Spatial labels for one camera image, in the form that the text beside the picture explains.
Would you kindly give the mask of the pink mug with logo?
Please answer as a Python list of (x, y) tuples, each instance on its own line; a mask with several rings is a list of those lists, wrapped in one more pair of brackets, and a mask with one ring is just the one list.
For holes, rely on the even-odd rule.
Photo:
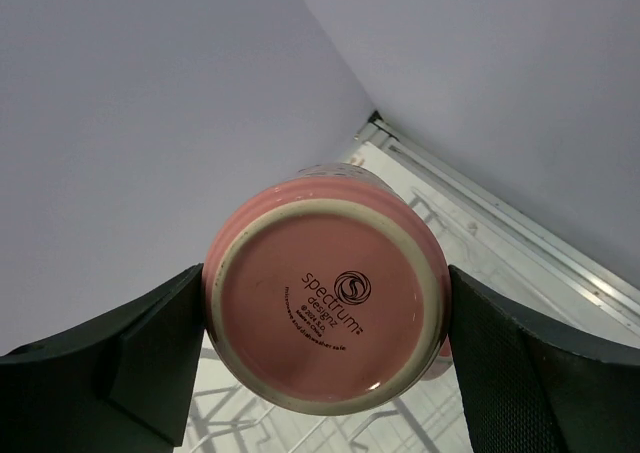
[(251, 198), (213, 241), (202, 286), (221, 361), (295, 412), (375, 408), (453, 362), (444, 253), (359, 166), (311, 167)]

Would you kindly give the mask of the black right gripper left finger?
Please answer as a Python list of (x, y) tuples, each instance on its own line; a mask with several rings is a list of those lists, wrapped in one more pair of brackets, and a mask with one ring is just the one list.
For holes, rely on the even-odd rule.
[(204, 335), (202, 269), (2, 356), (2, 451), (181, 446)]

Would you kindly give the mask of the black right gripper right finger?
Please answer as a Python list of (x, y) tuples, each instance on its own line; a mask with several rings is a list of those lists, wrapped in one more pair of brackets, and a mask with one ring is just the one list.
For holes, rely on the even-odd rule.
[(448, 336), (474, 451), (638, 451), (638, 349), (449, 273)]

